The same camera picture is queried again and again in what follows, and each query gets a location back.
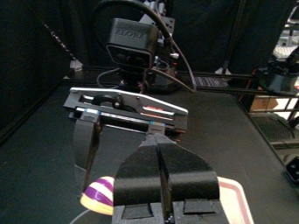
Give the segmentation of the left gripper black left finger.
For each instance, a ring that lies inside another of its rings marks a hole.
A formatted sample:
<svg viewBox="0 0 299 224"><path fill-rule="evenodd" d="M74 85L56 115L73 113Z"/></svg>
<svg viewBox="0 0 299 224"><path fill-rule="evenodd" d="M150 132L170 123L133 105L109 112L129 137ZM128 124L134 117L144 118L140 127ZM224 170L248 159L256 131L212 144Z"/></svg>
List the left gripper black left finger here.
<svg viewBox="0 0 299 224"><path fill-rule="evenodd" d="M164 224L157 137L148 136L118 166L112 224Z"/></svg>

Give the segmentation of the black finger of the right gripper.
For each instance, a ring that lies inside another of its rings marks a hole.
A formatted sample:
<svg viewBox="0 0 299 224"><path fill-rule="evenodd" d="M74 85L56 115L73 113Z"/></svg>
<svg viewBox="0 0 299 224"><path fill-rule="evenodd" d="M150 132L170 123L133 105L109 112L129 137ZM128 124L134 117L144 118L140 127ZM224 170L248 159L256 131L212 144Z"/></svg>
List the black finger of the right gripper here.
<svg viewBox="0 0 299 224"><path fill-rule="evenodd" d="M89 185L89 174L93 159L98 149L100 113L85 109L74 124L73 130L73 155L74 179L77 193L82 193Z"/></svg>
<svg viewBox="0 0 299 224"><path fill-rule="evenodd" d="M165 124L161 122L149 122L146 134L148 135L153 135L153 134L162 135L164 133L165 133Z"/></svg>

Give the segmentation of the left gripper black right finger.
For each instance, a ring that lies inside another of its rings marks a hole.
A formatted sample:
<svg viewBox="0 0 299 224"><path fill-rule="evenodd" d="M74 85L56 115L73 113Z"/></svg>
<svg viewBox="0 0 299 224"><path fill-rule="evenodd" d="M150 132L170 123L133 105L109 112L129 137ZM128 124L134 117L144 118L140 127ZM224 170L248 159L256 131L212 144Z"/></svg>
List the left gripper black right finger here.
<svg viewBox="0 0 299 224"><path fill-rule="evenodd" d="M162 209L170 224L229 224L216 172L193 152L156 135Z"/></svg>

